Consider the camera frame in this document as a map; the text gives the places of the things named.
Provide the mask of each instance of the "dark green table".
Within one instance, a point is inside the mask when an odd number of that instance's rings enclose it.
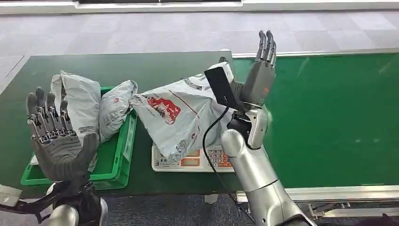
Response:
[[[26,94],[49,89],[64,70],[115,86],[127,79],[146,91],[200,73],[221,53],[32,56],[0,95],[0,184],[41,195],[47,186],[22,186],[32,150]],[[253,59],[234,59],[243,80]],[[399,54],[280,56],[266,105],[273,114],[264,145],[287,188],[399,185]],[[209,194],[240,190],[224,173],[223,189],[211,173],[154,172],[151,145],[138,123],[129,184],[101,194]]]

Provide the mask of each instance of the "digital scale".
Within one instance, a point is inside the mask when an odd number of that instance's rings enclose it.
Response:
[[[221,146],[207,148],[207,154],[217,172],[233,173],[234,169]],[[152,145],[152,169],[156,172],[213,172],[202,149],[191,153],[180,161],[171,162],[160,153],[155,144]]]

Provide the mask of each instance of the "gray plastic bag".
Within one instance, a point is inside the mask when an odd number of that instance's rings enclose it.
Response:
[[[130,100],[137,93],[137,83],[127,80],[103,95],[100,103],[100,142],[118,132],[132,111]]]

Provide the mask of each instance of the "scale keypad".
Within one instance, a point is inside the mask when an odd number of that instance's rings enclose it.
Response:
[[[220,149],[209,149],[207,154],[214,167],[232,167],[227,155]]]

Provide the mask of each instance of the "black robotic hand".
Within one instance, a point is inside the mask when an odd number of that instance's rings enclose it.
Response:
[[[88,178],[88,167],[98,147],[96,134],[87,134],[82,147],[68,116],[67,101],[61,102],[58,115],[54,100],[54,94],[45,97],[41,87],[26,99],[31,143],[40,168],[52,181]]]

